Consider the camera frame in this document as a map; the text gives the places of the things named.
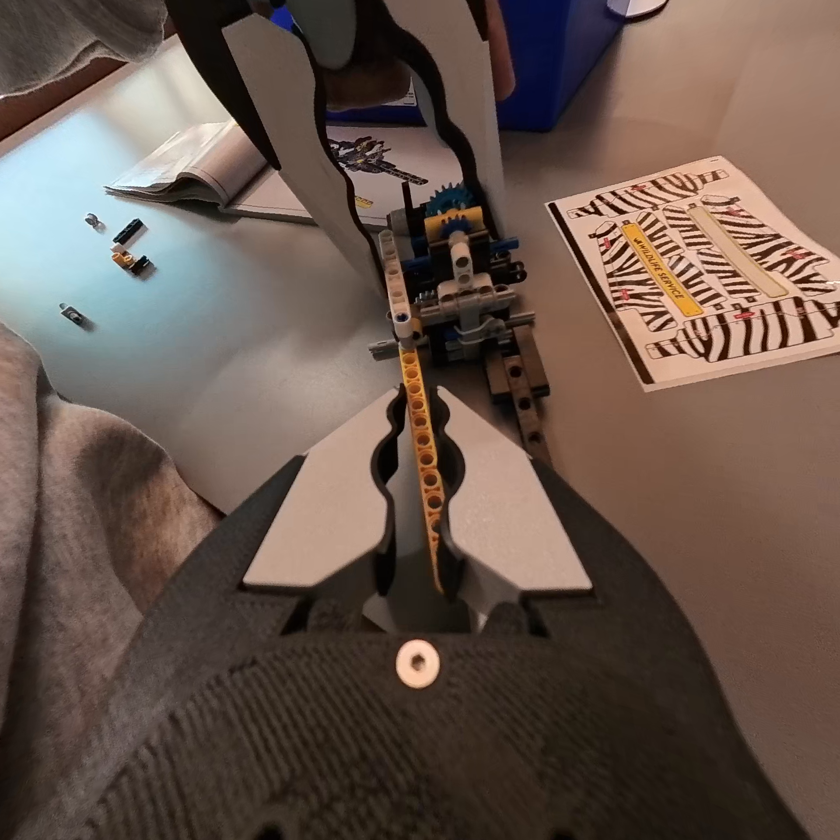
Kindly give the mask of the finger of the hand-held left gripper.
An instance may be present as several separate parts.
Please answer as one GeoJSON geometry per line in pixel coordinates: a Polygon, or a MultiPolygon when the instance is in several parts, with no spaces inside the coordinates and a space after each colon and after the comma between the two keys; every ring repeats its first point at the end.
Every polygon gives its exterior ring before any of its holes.
{"type": "Polygon", "coordinates": [[[280,177],[352,268],[384,296],[381,259],[356,213],[351,181],[329,147],[322,79],[308,44],[257,14],[222,33],[280,177]]]}
{"type": "Polygon", "coordinates": [[[506,223],[485,2],[389,1],[396,56],[410,68],[423,117],[455,154],[488,225],[506,223]]]}

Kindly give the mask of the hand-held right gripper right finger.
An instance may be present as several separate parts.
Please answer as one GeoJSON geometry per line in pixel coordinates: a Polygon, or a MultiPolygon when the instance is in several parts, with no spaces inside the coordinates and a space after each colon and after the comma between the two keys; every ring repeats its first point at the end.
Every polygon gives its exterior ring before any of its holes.
{"type": "Polygon", "coordinates": [[[530,596],[592,592],[531,457],[454,393],[440,432],[460,469],[442,517],[446,547],[462,565],[458,596],[478,616],[530,596]]]}

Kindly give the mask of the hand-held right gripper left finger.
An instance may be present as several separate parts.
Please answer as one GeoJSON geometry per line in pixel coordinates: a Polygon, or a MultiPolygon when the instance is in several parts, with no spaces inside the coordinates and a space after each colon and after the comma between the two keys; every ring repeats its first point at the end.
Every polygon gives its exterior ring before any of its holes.
{"type": "Polygon", "coordinates": [[[243,579],[252,591],[366,601],[396,572],[398,468],[406,391],[389,389],[315,444],[243,579]]]}

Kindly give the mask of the yellow lego beam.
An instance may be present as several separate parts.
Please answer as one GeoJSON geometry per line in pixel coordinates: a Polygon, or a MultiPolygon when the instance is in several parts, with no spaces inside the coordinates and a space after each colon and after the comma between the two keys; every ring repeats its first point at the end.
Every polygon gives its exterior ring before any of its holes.
{"type": "Polygon", "coordinates": [[[455,595],[446,586],[438,561],[440,518],[445,504],[444,482],[438,469],[438,452],[433,430],[433,416],[424,374],[414,349],[398,346],[402,380],[406,391],[407,425],[413,443],[413,456],[418,474],[424,531],[434,587],[451,602],[455,595]]]}

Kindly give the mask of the white lego beam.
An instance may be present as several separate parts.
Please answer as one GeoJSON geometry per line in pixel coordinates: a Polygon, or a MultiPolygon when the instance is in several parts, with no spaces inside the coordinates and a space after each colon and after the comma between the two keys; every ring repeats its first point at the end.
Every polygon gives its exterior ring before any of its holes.
{"type": "Polygon", "coordinates": [[[395,339],[402,350],[413,350],[416,346],[416,339],[411,301],[406,288],[396,240],[389,228],[385,228],[379,233],[379,248],[395,339]]]}

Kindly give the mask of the lego vehicle assembly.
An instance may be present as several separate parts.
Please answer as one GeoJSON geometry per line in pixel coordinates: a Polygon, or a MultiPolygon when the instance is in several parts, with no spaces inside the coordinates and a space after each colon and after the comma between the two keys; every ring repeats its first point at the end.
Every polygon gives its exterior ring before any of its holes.
{"type": "MultiPolygon", "coordinates": [[[[527,271],[513,252],[516,238],[490,231],[466,185],[447,185],[413,204],[403,186],[402,209],[389,214],[413,312],[415,350],[426,348],[433,365],[480,362],[490,399],[510,405],[526,452],[544,464],[552,458],[539,415],[550,383],[534,333],[535,314],[515,311],[517,285],[527,271]]],[[[377,361],[395,359],[399,343],[372,343],[377,361]]]]}

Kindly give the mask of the person's left forearm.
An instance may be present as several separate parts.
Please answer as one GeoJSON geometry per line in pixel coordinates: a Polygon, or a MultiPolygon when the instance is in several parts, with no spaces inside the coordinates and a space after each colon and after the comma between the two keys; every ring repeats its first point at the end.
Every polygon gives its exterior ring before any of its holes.
{"type": "Polygon", "coordinates": [[[142,63],[161,47],[166,19],[163,1],[2,1],[2,97],[100,58],[142,63]]]}

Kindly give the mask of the lego instruction booklet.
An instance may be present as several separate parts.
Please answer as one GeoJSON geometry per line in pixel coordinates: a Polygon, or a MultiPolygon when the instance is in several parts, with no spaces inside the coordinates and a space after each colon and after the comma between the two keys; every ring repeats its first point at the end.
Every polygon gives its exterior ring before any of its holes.
{"type": "MultiPolygon", "coordinates": [[[[432,183],[402,167],[414,160],[407,129],[328,127],[332,156],[350,177],[363,224],[381,228],[404,205],[415,204],[432,183]]],[[[153,203],[204,202],[235,217],[312,224],[310,213],[234,120],[195,125],[173,134],[154,152],[104,187],[106,193],[153,203]]]]}

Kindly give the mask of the person's left hand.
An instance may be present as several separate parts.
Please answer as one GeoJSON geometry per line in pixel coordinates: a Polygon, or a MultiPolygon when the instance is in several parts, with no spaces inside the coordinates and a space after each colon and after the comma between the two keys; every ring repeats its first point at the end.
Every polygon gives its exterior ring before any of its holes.
{"type": "Polygon", "coordinates": [[[333,112],[370,109],[399,102],[412,86],[410,70],[396,59],[376,59],[322,70],[327,108],[333,112]]]}

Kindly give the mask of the blue storage box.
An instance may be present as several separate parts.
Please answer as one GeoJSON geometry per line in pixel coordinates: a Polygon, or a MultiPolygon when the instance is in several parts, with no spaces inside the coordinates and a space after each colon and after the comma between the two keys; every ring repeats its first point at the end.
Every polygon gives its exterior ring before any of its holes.
{"type": "MultiPolygon", "coordinates": [[[[548,131],[623,26],[606,2],[500,2],[516,87],[497,105],[501,130],[548,131]]],[[[328,123],[418,124],[417,106],[328,110],[328,123]]]]}

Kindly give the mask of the zebra striped sticker sheet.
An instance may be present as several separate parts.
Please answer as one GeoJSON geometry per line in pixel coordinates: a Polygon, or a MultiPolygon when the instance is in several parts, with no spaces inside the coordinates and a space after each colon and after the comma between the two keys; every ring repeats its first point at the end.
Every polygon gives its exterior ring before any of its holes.
{"type": "Polygon", "coordinates": [[[726,158],[545,208],[645,392],[838,355],[838,256],[726,158]]]}

